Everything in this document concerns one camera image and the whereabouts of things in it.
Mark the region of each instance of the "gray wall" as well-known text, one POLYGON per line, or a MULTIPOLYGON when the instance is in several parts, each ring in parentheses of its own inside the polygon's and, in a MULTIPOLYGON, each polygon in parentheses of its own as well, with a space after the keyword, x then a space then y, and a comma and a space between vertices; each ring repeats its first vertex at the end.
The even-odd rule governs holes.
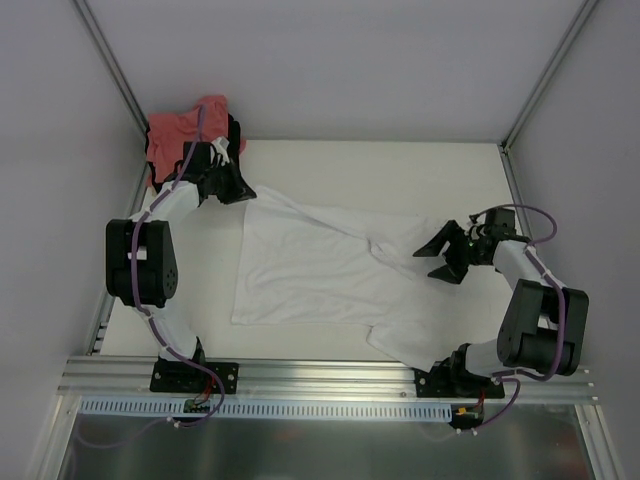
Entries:
POLYGON ((90 0, 147 112, 253 137, 503 138, 582 0, 90 0))
POLYGON ((585 360, 627 475, 638 478, 639 2, 600 2, 514 157, 524 200, 558 217, 545 259, 591 298, 585 360))
POLYGON ((26 478, 102 288, 141 137, 67 0, 0 5, 0 465, 26 478))

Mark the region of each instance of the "reflective floor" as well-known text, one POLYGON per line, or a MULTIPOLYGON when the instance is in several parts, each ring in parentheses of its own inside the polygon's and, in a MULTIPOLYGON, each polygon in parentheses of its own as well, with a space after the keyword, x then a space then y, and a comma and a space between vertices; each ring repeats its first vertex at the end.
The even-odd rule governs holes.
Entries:
MULTIPOLYGON (((84 438, 106 443, 149 419, 83 415, 79 422, 84 438)), ((514 407, 477 437, 444 424, 217 419, 193 430, 161 424, 118 449, 74 442, 69 452, 60 479, 592 478, 566 406, 514 407)))

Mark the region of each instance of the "red cloth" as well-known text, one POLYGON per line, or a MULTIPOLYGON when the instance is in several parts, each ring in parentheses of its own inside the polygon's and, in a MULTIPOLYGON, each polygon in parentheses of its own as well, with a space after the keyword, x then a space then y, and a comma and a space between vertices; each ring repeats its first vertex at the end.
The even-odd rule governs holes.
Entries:
MULTIPOLYGON (((149 115, 147 160, 155 167, 156 183, 162 183, 173 173, 176 162, 183 160, 184 142, 192 142, 198 131, 198 108, 206 105, 207 111, 202 128, 202 141, 212 142, 226 137, 229 131, 229 111, 224 95, 202 97, 187 113, 153 113, 149 115)), ((240 151, 246 141, 240 142, 240 151)))

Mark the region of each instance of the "folded cloth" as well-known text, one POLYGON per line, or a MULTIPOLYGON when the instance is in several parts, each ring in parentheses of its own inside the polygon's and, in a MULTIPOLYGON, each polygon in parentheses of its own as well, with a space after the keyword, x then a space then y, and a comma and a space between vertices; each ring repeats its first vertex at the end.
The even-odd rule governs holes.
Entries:
MULTIPOLYGON (((229 123, 233 117, 227 109, 223 95, 202 97, 187 113, 153 113, 149 115, 147 131, 147 161, 151 167, 150 183, 159 186, 173 173, 176 162, 183 160, 184 142, 192 142, 198 131, 198 110, 207 107, 202 128, 202 141, 212 142, 218 137, 229 136, 229 123)), ((240 152, 245 141, 240 142, 240 152)))
POLYGON ((265 187, 256 193, 232 323, 369 325, 370 345, 422 370, 462 343, 497 335, 510 290, 493 269, 449 285, 427 277, 441 259, 412 256, 444 221, 301 205, 265 187))

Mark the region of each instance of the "white table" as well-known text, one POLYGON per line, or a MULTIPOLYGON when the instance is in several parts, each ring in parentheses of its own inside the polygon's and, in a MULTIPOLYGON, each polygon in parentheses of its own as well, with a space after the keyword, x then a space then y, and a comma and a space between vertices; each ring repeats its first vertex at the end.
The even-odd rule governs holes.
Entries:
MULTIPOLYGON (((468 214, 511 201, 498 149, 490 144, 256 140, 240 163, 251 186, 314 205, 426 214, 464 225, 468 214)), ((148 192, 145 201, 150 198, 148 192)), ((244 209, 210 198, 172 232, 176 298, 207 356, 388 360, 366 343, 369 327, 362 325, 231 325, 244 209)), ((463 340, 485 341, 497 335, 511 291, 490 267, 471 269, 469 277, 465 282, 489 292, 495 315, 473 335, 479 338, 463 340)), ((157 347, 141 318, 116 299, 101 353, 154 356, 157 347)))

